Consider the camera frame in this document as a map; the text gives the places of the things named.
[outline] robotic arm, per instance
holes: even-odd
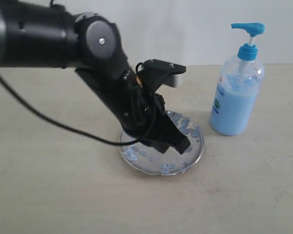
[[[161,153],[173,147],[183,154],[190,146],[156,94],[186,68],[151,59],[133,71],[116,25],[102,16],[0,0],[0,67],[75,67],[128,135]]]

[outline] plastic bottle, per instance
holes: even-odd
[[[217,83],[209,123],[215,131],[227,136],[245,131],[265,75],[254,45],[255,37],[264,33],[265,25],[234,23],[231,27],[244,29],[250,40],[224,63]]]

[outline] beige tabletop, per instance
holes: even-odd
[[[293,234],[293,65],[266,65],[247,130],[208,123],[220,67],[162,87],[204,133],[185,174],[136,172],[118,148],[57,129],[0,87],[0,234]],[[117,140],[120,125],[73,70],[0,69],[42,112]]]

